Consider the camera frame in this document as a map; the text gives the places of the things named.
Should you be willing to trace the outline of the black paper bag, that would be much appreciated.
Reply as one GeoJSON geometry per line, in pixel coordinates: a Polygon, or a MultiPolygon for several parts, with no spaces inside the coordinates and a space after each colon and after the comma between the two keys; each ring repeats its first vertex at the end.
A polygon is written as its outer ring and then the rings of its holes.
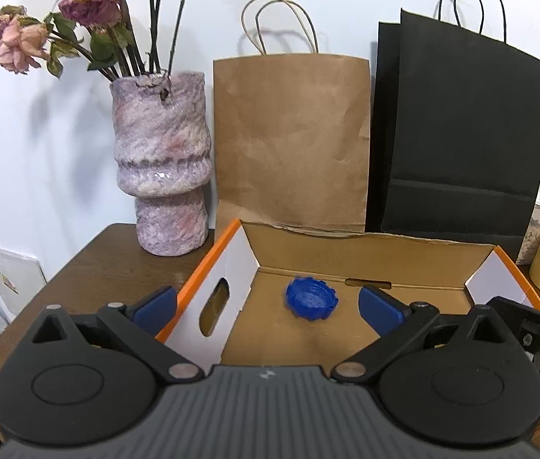
{"type": "Polygon", "coordinates": [[[516,257],[540,184],[540,60],[416,13],[378,28],[366,229],[516,257]]]}

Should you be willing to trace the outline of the dried pink roses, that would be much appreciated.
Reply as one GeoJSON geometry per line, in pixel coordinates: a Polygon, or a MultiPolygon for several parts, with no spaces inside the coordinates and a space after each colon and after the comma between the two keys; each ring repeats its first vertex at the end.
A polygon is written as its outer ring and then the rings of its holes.
{"type": "Polygon", "coordinates": [[[168,65],[159,58],[159,17],[162,0],[149,0],[150,49],[142,57],[127,0],[56,0],[56,10],[37,19],[22,5],[0,8],[0,67],[16,75],[45,67],[63,74],[63,60],[83,57],[88,70],[114,82],[124,77],[168,76],[186,0],[180,0],[171,38],[168,65]]]}

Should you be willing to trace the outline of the white booklet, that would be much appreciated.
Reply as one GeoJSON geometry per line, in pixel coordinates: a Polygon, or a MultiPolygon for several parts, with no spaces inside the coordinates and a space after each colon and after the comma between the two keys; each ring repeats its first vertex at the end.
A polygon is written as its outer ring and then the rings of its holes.
{"type": "Polygon", "coordinates": [[[0,298],[17,316],[47,284],[36,257],[0,247],[0,298]]]}

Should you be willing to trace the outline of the pink marbled ceramic vase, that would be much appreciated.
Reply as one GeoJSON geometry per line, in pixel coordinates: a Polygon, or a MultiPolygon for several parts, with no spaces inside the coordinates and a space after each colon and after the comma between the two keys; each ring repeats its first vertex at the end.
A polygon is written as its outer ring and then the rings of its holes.
{"type": "Polygon", "coordinates": [[[205,75],[127,77],[110,85],[117,186],[135,199],[140,246],[182,256],[207,239],[213,174],[205,75]]]}

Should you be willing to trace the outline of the blue gear-shaped lid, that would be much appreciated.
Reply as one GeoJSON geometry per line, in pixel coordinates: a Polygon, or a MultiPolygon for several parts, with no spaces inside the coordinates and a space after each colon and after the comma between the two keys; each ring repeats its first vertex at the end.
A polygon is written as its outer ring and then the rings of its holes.
{"type": "Polygon", "coordinates": [[[312,277],[293,279],[286,287],[285,300],[294,315],[309,321],[327,319],[338,304],[335,290],[312,277]]]}

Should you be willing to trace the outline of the brown paper bag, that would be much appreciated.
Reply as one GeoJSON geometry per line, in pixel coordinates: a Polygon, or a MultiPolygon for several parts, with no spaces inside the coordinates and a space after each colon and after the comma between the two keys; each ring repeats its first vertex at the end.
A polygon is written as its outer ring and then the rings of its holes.
{"type": "Polygon", "coordinates": [[[314,24],[295,15],[311,49],[213,64],[216,231],[234,219],[329,232],[366,223],[371,141],[369,61],[323,54],[314,24]]]}

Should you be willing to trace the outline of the orange cardboard box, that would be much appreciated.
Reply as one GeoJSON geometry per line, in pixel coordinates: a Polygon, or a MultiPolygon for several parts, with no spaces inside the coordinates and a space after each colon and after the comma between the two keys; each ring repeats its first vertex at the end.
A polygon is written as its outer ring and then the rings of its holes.
{"type": "Polygon", "coordinates": [[[305,234],[232,221],[177,296],[158,341],[203,371],[236,366],[330,370],[377,340],[358,296],[376,283],[404,304],[426,301],[447,314],[502,296],[540,310],[540,297],[499,246],[392,234],[305,234]],[[286,306],[293,279],[325,282],[337,307],[308,321],[286,306]]]}

